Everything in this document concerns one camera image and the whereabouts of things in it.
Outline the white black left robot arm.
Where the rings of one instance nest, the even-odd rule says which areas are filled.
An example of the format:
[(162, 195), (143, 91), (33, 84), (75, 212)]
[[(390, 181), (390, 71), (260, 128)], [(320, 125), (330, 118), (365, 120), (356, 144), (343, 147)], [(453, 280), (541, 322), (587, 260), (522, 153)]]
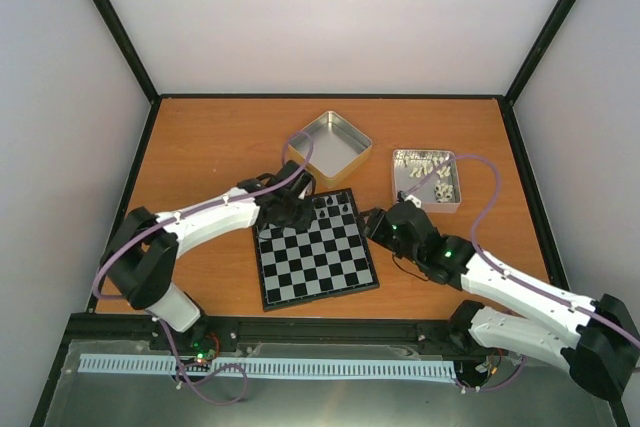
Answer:
[(106, 277), (130, 307), (164, 321), (186, 349), (208, 337), (203, 309), (173, 281), (176, 261), (229, 232), (266, 226), (307, 229), (313, 218), (314, 176), (293, 160), (276, 174), (246, 179), (218, 197), (161, 213), (129, 212), (100, 260)]

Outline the black white chess board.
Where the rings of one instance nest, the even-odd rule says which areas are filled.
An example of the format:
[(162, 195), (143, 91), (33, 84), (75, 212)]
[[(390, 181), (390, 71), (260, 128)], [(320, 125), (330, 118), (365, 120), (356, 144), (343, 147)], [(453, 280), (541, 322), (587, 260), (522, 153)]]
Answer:
[(263, 310), (355, 294), (380, 286), (351, 189), (313, 196), (314, 217), (305, 231), (254, 228)]

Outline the gold square tin box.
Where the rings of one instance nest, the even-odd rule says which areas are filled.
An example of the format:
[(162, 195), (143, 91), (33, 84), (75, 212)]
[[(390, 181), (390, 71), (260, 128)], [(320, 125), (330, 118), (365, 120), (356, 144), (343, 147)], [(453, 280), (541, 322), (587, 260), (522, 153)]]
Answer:
[(293, 159), (303, 162), (316, 181), (333, 189), (368, 159), (373, 141), (335, 111), (326, 111), (288, 142)]

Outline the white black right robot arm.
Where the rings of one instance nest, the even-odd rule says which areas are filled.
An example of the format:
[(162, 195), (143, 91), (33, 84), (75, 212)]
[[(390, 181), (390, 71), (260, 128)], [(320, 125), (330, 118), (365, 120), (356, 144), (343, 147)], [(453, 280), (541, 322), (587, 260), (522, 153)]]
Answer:
[(465, 339), (553, 365), (600, 399), (622, 398), (638, 368), (639, 332), (620, 299), (605, 294), (595, 300), (531, 277), (467, 239), (440, 234), (410, 201), (366, 211), (358, 224), (369, 240), (409, 260), (428, 280), (505, 307), (503, 313), (473, 307)]

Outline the white patterned tin lid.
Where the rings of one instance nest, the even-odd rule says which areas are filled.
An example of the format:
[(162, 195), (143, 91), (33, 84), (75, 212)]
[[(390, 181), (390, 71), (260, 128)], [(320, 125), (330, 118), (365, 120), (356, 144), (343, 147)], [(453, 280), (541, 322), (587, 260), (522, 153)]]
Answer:
[(461, 190), (454, 153), (447, 150), (397, 149), (392, 154), (392, 200), (408, 194), (427, 213), (455, 213)]

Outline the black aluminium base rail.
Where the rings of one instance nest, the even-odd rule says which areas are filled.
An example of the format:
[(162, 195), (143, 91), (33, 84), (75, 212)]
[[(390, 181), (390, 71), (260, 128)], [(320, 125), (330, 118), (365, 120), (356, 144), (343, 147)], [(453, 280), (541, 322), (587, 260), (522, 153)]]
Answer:
[[(471, 328), (479, 325), (477, 333)], [(497, 313), (478, 322), (468, 313), (449, 320), (365, 320), (283, 317), (204, 317), (172, 333), (178, 351), (191, 356), (218, 346), (234, 353), (259, 344), (405, 346), (446, 360), (480, 358), (493, 351), (549, 363), (564, 348), (560, 338), (526, 319)]]

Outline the black enclosure frame post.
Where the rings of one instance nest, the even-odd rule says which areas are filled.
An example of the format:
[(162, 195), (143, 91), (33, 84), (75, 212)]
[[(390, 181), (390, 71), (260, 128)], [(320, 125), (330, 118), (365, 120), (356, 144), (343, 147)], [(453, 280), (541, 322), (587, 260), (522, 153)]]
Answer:
[(505, 102), (510, 108), (516, 104), (576, 2), (577, 0), (557, 0), (555, 2), (549, 16), (504, 95)]

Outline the black front left frame post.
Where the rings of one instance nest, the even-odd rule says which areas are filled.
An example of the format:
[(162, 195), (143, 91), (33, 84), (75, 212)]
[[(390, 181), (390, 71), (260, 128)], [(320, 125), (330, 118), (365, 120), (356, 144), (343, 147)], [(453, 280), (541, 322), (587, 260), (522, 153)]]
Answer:
[(106, 28), (119, 48), (131, 73), (137, 81), (145, 98), (152, 103), (159, 94), (145, 68), (124, 24), (122, 23), (111, 0), (91, 0), (102, 18)]

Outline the white chess pieces pile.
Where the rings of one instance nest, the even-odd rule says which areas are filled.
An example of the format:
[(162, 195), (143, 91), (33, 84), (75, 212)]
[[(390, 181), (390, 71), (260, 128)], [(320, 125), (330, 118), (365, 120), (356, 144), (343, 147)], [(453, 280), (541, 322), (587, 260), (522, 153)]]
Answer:
[(455, 160), (453, 157), (432, 157), (422, 166), (417, 167), (413, 178), (417, 183), (410, 187), (407, 194), (412, 194), (426, 203), (448, 203), (454, 200), (454, 184), (452, 180)]

